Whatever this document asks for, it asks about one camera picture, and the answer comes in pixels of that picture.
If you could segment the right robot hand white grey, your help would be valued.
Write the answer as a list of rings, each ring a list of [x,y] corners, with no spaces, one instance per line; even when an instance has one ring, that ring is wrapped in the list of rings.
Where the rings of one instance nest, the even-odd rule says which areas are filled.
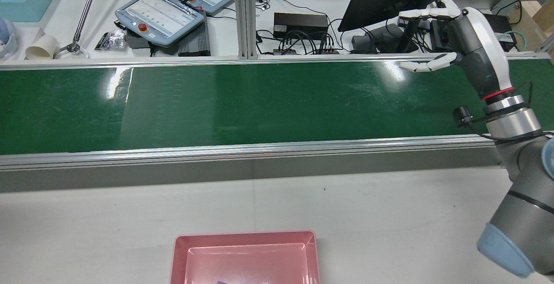
[[[483,13],[469,6],[460,8],[453,0],[437,2],[443,7],[405,10],[399,13],[399,18],[445,20],[452,51],[428,62],[402,61],[399,66],[412,72],[428,72],[455,64],[463,69],[479,98],[488,105],[508,98],[514,90],[509,64]]]

